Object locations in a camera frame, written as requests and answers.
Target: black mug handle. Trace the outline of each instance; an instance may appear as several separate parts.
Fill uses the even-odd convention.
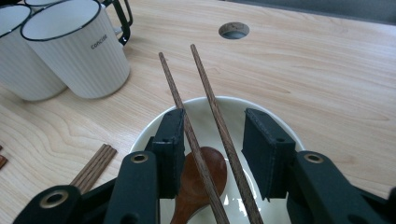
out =
[[[105,7],[108,7],[111,4],[113,4],[114,8],[116,9],[117,16],[119,17],[120,22],[121,22],[122,36],[119,38],[119,42],[122,45],[125,45],[126,42],[128,42],[129,37],[131,36],[130,26],[132,25],[132,23],[134,23],[134,18],[132,16],[132,12],[131,12],[131,8],[129,7],[128,0],[124,0],[124,3],[126,6],[126,10],[128,12],[129,20],[126,19],[125,13],[123,12],[123,9],[122,9],[122,6],[121,6],[119,0],[105,0],[104,2],[102,2],[102,4]]]

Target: brown chopstick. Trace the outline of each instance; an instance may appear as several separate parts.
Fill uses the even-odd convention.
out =
[[[110,145],[103,144],[70,185],[78,187],[81,194],[89,191],[116,153],[116,149]]]
[[[175,100],[176,107],[184,108],[184,105],[180,99],[175,82],[172,78],[172,75],[171,75],[169,67],[166,63],[166,60],[161,52],[160,52],[159,56],[160,56],[161,63],[163,64],[163,71],[165,72],[166,79],[168,81],[169,88],[170,88],[173,98]],[[209,196],[210,205],[212,207],[213,214],[215,215],[215,219],[218,223],[221,223],[221,224],[222,223],[230,223],[230,221],[227,218],[227,215],[225,214],[224,207],[222,206],[221,201],[219,199],[219,194],[216,191],[216,187],[213,183],[212,176],[209,173],[205,159],[202,155],[201,149],[199,147],[198,141],[195,137],[195,133],[191,127],[191,123],[190,123],[190,120],[189,120],[189,117],[187,116],[187,114],[184,117],[184,131],[185,131],[187,139],[189,141],[191,152],[195,159],[195,163],[198,167],[199,174],[204,182],[206,193]]]
[[[199,57],[195,45],[191,45],[191,51],[195,63],[197,65],[202,83],[204,84],[207,100],[209,101],[210,108],[212,109],[213,116],[218,126],[221,141],[224,145],[228,160],[230,161],[230,165],[233,170],[233,176],[235,178],[236,185],[239,189],[239,193],[241,194],[242,201],[247,210],[248,219],[250,223],[263,223],[262,216],[260,215],[256,202],[254,201],[253,194],[250,191],[250,187],[245,177],[241,162],[238,159],[238,155],[236,154],[235,147],[233,146],[233,140],[231,139],[225,121],[221,115],[215,94],[212,91],[212,88],[209,83],[209,79],[207,78],[204,66],[201,62],[201,59]]]

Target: chopstick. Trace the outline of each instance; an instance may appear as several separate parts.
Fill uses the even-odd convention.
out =
[[[175,82],[172,78],[171,72],[170,72],[169,67],[166,63],[166,60],[163,56],[163,53],[160,52],[159,56],[160,56],[161,63],[163,65],[163,71],[165,72],[165,75],[166,75],[166,80],[168,81],[169,88],[172,92],[176,107],[184,108],[184,105],[180,99]],[[199,174],[201,176],[201,179],[204,182],[206,193],[209,196],[210,205],[212,207],[213,214],[215,215],[215,219],[218,223],[221,223],[221,224],[222,223],[230,223],[227,218],[227,215],[225,214],[224,207],[222,206],[221,201],[219,199],[219,194],[216,191],[212,176],[209,173],[209,169],[207,168],[205,159],[202,155],[201,149],[199,147],[198,141],[195,137],[195,133],[191,127],[191,123],[190,123],[190,120],[189,120],[189,117],[187,116],[187,114],[184,117],[184,131],[185,131],[187,139],[189,141],[189,144],[191,147],[191,152],[195,159],[195,163],[197,165]]]
[[[110,145],[103,144],[70,185],[78,187],[81,194],[89,191],[116,153],[116,149]]]
[[[213,116],[215,118],[216,124],[219,129],[219,134],[221,137],[221,141],[224,145],[228,160],[230,161],[231,168],[233,170],[233,176],[236,181],[236,186],[239,189],[239,193],[241,194],[242,201],[247,210],[247,216],[250,223],[263,223],[262,217],[260,215],[259,209],[257,208],[257,204],[254,201],[253,195],[250,191],[250,187],[248,185],[248,181],[245,177],[242,165],[240,160],[238,159],[238,155],[236,154],[235,147],[233,146],[233,140],[227,130],[227,126],[225,121],[221,115],[219,110],[219,105],[216,101],[215,94],[212,91],[212,88],[209,83],[209,79],[207,78],[204,66],[199,57],[198,51],[195,45],[191,45],[192,55],[194,57],[195,63],[198,68],[198,72],[200,74],[202,83],[204,84],[205,92],[207,100],[209,101],[210,108],[212,109]]]

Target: light wood tabletop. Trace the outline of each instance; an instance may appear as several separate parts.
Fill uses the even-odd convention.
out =
[[[353,185],[384,198],[396,186],[396,27],[215,0],[130,5],[131,74],[114,94],[86,100],[66,90],[25,102],[0,87],[1,223],[42,190],[69,184],[104,143],[119,153],[95,187],[117,176],[136,137],[174,105],[159,52],[182,100],[205,96],[190,44],[216,95],[277,114]],[[249,34],[221,37],[232,21]]]

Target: white bowl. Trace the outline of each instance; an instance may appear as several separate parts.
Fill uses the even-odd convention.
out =
[[[248,163],[241,152],[244,136],[243,133],[246,108],[249,107],[258,109],[270,115],[285,130],[285,132],[287,132],[290,137],[294,139],[296,142],[297,151],[304,150],[303,144],[297,137],[296,133],[282,119],[267,109],[259,105],[255,105],[249,101],[233,97],[218,96],[216,99],[218,101],[221,114],[226,122],[230,136],[233,139],[233,144],[237,151],[239,160],[241,161],[242,167],[244,168],[247,181],[249,182],[253,197],[255,198],[260,213],[262,214],[264,223],[290,223],[286,208],[286,200],[272,199],[270,203],[262,200],[262,196],[260,195],[259,189],[257,188],[257,184],[252,173],[250,172],[250,169],[248,168]],[[231,223],[249,223],[245,207],[242,203],[241,196],[233,178],[233,172],[231,170],[230,163],[227,160],[227,156],[219,136],[219,131],[217,129],[215,120],[213,119],[212,111],[207,99],[205,97],[191,99],[186,101],[184,106],[200,147],[207,146],[216,148],[222,153],[224,158],[226,158],[225,160],[228,168],[227,184],[224,192],[220,196],[220,199],[223,202],[228,219]],[[149,138],[154,136],[157,132],[160,122],[163,118],[163,114],[172,109],[175,108],[172,107],[162,112],[161,115],[159,115],[143,130],[143,132],[137,137],[131,151],[144,150]],[[191,152],[191,150],[186,138],[185,148],[185,154],[187,155]],[[175,200],[161,200],[161,223],[170,223],[174,208]],[[189,223],[216,223],[211,207],[208,206],[201,210],[189,221]]]

